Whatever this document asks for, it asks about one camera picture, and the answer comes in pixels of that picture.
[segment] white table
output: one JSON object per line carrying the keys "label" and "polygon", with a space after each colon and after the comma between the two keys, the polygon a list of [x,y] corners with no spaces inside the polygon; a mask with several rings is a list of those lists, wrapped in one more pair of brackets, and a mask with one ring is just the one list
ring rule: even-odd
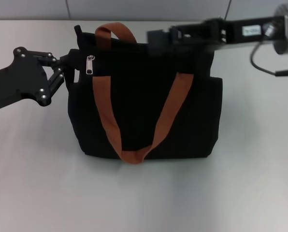
{"label": "white table", "polygon": [[[0,68],[17,46],[56,57],[77,48],[77,24],[93,32],[102,22],[0,21]],[[138,42],[175,25],[125,24]],[[252,68],[251,49],[216,52],[223,109],[207,159],[134,166],[84,155],[64,85],[46,108],[24,100],[0,109],[0,232],[288,232],[288,78]],[[288,68],[270,45],[256,61]]]}

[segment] zipper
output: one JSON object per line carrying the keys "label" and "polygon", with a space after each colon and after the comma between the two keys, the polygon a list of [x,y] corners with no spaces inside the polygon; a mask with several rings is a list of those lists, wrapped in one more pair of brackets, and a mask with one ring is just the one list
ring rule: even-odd
{"label": "zipper", "polygon": [[93,74],[93,69],[92,69],[92,61],[95,59],[96,57],[93,55],[90,55],[87,57],[86,60],[86,74],[88,75],[92,75]]}

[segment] black tote bag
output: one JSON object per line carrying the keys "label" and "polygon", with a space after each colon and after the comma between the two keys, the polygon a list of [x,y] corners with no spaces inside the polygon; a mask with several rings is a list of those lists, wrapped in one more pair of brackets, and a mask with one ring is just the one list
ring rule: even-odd
{"label": "black tote bag", "polygon": [[195,47],[153,58],[120,23],[75,32],[79,49],[63,58],[64,73],[69,117],[85,154],[132,164],[211,154],[222,105],[222,79],[210,77],[213,53]]}

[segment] brown handle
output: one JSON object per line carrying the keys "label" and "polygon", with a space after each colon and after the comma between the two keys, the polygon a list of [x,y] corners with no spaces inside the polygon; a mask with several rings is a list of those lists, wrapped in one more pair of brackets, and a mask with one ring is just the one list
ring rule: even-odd
{"label": "brown handle", "polygon": [[135,37],[124,24],[108,23],[96,29],[95,35],[97,47],[111,49],[111,32],[120,40],[136,44]]}
{"label": "brown handle", "polygon": [[138,151],[123,151],[121,135],[111,102],[111,77],[94,76],[92,79],[95,103],[107,138],[118,156],[125,162],[138,164],[168,135],[174,119],[184,103],[193,82],[193,74],[177,73],[155,127],[153,143]]}

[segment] sticker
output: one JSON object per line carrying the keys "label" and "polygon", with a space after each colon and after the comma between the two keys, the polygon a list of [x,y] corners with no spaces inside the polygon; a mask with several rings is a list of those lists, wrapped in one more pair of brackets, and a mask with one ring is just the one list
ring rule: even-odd
{"label": "sticker", "polygon": [[253,35],[261,35],[261,26],[260,25],[252,25],[242,27],[243,36],[253,36]]}

